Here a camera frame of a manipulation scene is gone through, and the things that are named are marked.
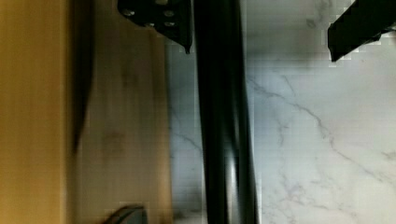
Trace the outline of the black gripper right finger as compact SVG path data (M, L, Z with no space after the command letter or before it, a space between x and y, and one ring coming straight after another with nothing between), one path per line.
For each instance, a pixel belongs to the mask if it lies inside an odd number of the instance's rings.
M328 28L328 49L333 62L362 45L378 41L393 32L395 0L355 0Z

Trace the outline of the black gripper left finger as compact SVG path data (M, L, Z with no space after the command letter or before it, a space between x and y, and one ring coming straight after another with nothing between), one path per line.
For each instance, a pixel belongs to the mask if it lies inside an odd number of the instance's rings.
M191 51L191 0L118 0L119 13L141 27L159 34Z

